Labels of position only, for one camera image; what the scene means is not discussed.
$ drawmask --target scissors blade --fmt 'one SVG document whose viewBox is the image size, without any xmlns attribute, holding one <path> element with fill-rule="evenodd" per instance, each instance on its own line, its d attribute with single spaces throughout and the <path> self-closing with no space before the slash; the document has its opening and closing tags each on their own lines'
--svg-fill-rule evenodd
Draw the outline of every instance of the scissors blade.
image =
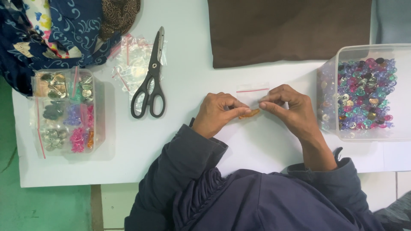
<svg viewBox="0 0 411 231">
<path fill-rule="evenodd" d="M 157 51 L 157 60 L 160 62 L 161 53 L 163 51 L 163 44 L 164 44 L 164 27 L 160 27 L 158 30 L 159 38 L 158 38 L 158 51 Z"/>
</svg>

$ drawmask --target plastic ziplock bag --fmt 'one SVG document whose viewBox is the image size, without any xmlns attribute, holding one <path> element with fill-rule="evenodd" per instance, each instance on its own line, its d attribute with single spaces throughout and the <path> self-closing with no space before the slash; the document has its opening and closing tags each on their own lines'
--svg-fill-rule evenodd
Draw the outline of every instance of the plastic ziplock bag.
<svg viewBox="0 0 411 231">
<path fill-rule="evenodd" d="M 115 79 L 122 88 L 123 92 L 129 94 L 129 107 L 131 100 L 137 89 L 143 83 L 150 63 L 153 42 L 145 40 L 140 35 L 133 37 L 130 34 L 122 36 L 119 45 L 113 47 L 109 60 L 114 60 L 116 66 L 113 68 L 112 78 Z M 163 67 L 167 66 L 166 61 L 167 41 L 164 41 L 160 63 Z M 149 83 L 149 92 L 154 89 L 154 80 Z M 141 103 L 144 95 L 136 100 L 136 111 L 141 112 Z"/>
<path fill-rule="evenodd" d="M 237 86 L 237 99 L 251 110 L 259 108 L 259 100 L 268 95 L 270 83 L 252 83 Z"/>
</svg>

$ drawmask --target blue patterned fabric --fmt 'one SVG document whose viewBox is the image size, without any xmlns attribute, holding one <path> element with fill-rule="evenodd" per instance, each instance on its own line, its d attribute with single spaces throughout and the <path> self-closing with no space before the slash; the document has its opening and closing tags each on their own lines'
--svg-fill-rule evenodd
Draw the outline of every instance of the blue patterned fabric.
<svg viewBox="0 0 411 231">
<path fill-rule="evenodd" d="M 67 50 L 76 46 L 80 58 L 58 58 L 31 27 L 21 0 L 0 0 L 0 69 L 6 81 L 18 92 L 31 96 L 33 70 L 66 69 L 101 65 L 106 54 L 120 40 L 116 33 L 95 51 L 101 27 L 100 0 L 50 0 L 52 35 Z"/>
</svg>

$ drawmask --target floor tile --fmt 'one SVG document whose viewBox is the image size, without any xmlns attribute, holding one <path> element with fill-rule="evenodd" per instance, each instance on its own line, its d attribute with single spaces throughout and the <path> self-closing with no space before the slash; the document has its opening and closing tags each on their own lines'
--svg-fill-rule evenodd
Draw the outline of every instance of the floor tile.
<svg viewBox="0 0 411 231">
<path fill-rule="evenodd" d="M 386 208 L 395 201 L 395 172 L 359 173 L 358 176 L 372 212 Z"/>
<path fill-rule="evenodd" d="M 398 172 L 398 198 L 411 191 L 411 171 Z"/>
<path fill-rule="evenodd" d="M 104 228 L 124 228 L 124 218 L 130 214 L 139 184 L 101 185 L 101 191 Z"/>
</svg>

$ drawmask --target pile of fabric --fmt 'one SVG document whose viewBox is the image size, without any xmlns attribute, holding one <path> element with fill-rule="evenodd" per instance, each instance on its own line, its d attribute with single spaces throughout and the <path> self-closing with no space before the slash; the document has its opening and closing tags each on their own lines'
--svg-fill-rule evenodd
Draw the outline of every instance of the pile of fabric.
<svg viewBox="0 0 411 231">
<path fill-rule="evenodd" d="M 140 0 L 0 0 L 0 74 L 32 94 L 33 70 L 105 63 Z"/>
</svg>

